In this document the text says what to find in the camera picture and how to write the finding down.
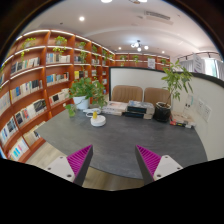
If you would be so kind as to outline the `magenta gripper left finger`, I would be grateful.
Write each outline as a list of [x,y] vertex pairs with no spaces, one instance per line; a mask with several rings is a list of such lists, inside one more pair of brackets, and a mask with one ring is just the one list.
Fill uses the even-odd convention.
[[93,146],[86,146],[69,156],[59,156],[45,170],[82,186],[93,156]]

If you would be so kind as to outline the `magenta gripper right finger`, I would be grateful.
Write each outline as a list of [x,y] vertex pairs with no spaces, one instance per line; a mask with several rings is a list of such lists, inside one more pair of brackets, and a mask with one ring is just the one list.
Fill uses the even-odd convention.
[[159,156],[142,146],[135,146],[136,159],[145,185],[182,169],[169,155]]

